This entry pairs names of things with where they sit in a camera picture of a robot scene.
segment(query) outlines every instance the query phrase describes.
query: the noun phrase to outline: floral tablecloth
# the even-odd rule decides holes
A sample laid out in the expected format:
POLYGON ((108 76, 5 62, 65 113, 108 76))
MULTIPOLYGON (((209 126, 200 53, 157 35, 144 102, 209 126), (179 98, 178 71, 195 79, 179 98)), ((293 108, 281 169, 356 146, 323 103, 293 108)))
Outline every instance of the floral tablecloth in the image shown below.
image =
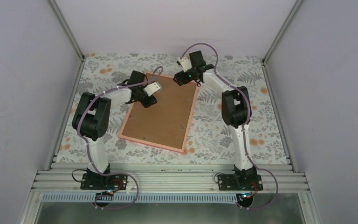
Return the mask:
MULTIPOLYGON (((164 74, 180 71, 178 55, 89 54, 70 112, 56 162, 87 162, 85 144, 72 128, 73 114, 83 92, 101 93, 129 77, 132 70, 153 71, 164 67, 164 74)), ((214 63, 215 56, 204 56, 214 63)), ((237 86, 246 86, 252 107, 250 122, 251 154, 258 164, 286 164, 286 156, 276 124, 268 89, 257 57, 224 56, 219 73, 237 86)), ((234 144, 221 115, 220 95, 206 85, 199 89, 184 154, 170 152, 119 139, 117 134, 129 109, 111 108, 110 123, 103 137, 110 162, 164 164, 233 164, 234 144)))

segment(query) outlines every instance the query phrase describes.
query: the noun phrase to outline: purple cable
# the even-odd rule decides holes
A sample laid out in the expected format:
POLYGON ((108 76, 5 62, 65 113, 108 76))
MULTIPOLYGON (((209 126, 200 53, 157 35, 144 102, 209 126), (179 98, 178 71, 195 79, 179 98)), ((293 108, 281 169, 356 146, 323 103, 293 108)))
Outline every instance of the purple cable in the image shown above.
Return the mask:
MULTIPOLYGON (((233 88, 233 89, 235 89, 236 91, 238 91, 238 92, 242 95, 242 97, 244 98, 244 100, 245 100, 245 102, 246 102, 246 106, 247 106, 248 108, 250 108, 249 100, 248 100, 248 98, 246 97, 246 95, 244 94, 244 92, 242 92, 242 91, 241 91, 240 89, 238 89, 237 87, 231 85, 231 83, 227 82, 227 81, 226 81, 225 79, 223 79, 219 74, 217 74, 216 67, 217 67, 217 63, 218 63, 218 61, 219 61, 219 56, 217 55, 217 51, 216 51, 216 49, 215 49, 214 47, 212 47, 211 45, 209 45, 209 44, 207 44, 207 43, 195 43, 195 44, 191 45, 190 47, 188 47, 188 48, 186 49, 186 51, 182 54, 182 56, 181 56, 180 58, 183 58, 183 56, 188 52, 188 50, 190 50, 190 48, 192 48, 192 47, 194 47, 194 46, 197 46, 197 45, 205 45, 205 46, 208 46, 208 47, 210 47, 210 48, 214 51, 214 53, 215 53, 215 55, 216 55, 216 62, 215 62, 215 66, 214 66, 213 71, 214 71, 216 77, 217 77, 218 79, 220 79, 220 81, 222 81, 222 82, 223 82, 224 84, 226 84, 227 86, 230 86, 231 88, 233 88)), ((242 132, 245 131, 245 124, 248 124, 248 123, 249 123, 249 120, 250 120, 250 113, 248 113, 248 116, 247 116, 247 118, 246 118, 245 123, 242 124, 242 132)), ((244 144, 246 144, 246 137, 245 137, 245 135, 243 135, 243 142, 244 142, 244 144)), ((267 173, 269 173, 269 174, 272 176, 272 178, 273 178, 274 181, 275 181, 276 191, 275 191, 275 194, 274 194, 274 197, 272 198, 272 200, 271 200, 270 202, 268 202, 267 204, 263 205, 263 206, 260 206, 260 207, 257 207, 257 208, 247 208, 247 210, 257 210, 257 209, 265 208, 265 207, 267 207, 268 205, 270 205, 272 202, 274 202, 274 201, 276 200, 276 197, 278 196, 278 181, 277 181, 275 175, 274 175, 271 171, 269 171, 268 169, 259 168, 259 167, 255 164, 255 162, 253 162, 253 160, 252 160, 252 159, 250 158, 250 156, 249 156, 248 149, 246 148, 246 145, 245 145, 245 155, 246 155, 246 157, 248 158, 248 160, 250 161, 250 163, 251 163, 257 170, 266 171, 267 173)))
MULTIPOLYGON (((125 208, 128 208, 130 207, 131 205, 133 205, 135 203, 135 201, 138 199, 138 196, 139 196, 139 185, 138 185, 138 182, 137 180, 135 180, 135 178, 128 174, 128 173, 124 173, 124 172, 115 172, 115 173, 110 173, 110 174, 104 174, 102 173, 101 171, 99 171, 97 168, 96 168, 96 165, 94 164, 92 158, 91 158, 91 153, 90 153, 90 142, 89 140, 84 137, 81 133, 80 133, 80 127, 82 126, 82 123, 83 123, 83 120, 84 118, 86 117, 86 114, 87 112, 90 110, 91 106, 95 103, 95 101, 104 96, 105 94, 108 94, 108 93, 111 93, 111 92, 115 92, 115 91, 118 91, 118 90, 121 90, 121 89, 127 89, 127 88, 130 88, 130 87, 134 87, 134 86, 138 86, 138 85, 144 85, 144 84, 147 84, 147 83, 151 83, 151 82, 154 82, 158 77, 160 77, 160 75, 163 73, 163 70, 164 68, 162 66, 158 66, 154 71, 153 71, 153 74, 151 75, 153 78, 150 79, 149 81, 144 81, 142 83, 138 83, 138 84, 132 84, 132 85, 125 85, 125 86, 117 86, 115 88, 111 88, 109 90, 106 90, 104 92, 102 92, 101 94, 99 94, 98 96, 96 96, 90 103, 89 105, 86 107, 86 110, 84 111, 84 113, 82 114, 80 120, 79 120, 79 124, 77 125, 77 135, 80 136, 80 138, 82 138, 85 142, 86 142, 86 148, 87 148, 87 156, 89 158, 89 161, 91 163, 91 165, 93 166, 93 168, 96 170, 96 172, 99 174, 99 175, 102 175, 102 176, 112 176, 112 175, 118 175, 118 174, 122 174, 122 175, 127 175, 129 176, 131 179, 134 180, 135 182, 135 185, 137 186, 137 194, 135 195, 135 198, 132 202, 130 202, 129 204, 125 205, 125 206, 122 206, 122 207, 108 207, 106 208, 105 210, 120 210, 120 209, 125 209, 125 208), (156 73, 156 71, 158 69, 161 69, 160 72, 158 73, 157 76, 154 76, 154 74, 156 73)), ((99 209, 103 209, 104 210, 104 207, 101 207, 101 206, 98 206, 96 204, 96 201, 101 198, 101 197, 96 197, 95 200, 94 200, 94 205, 95 205, 95 208, 99 208, 99 209)))

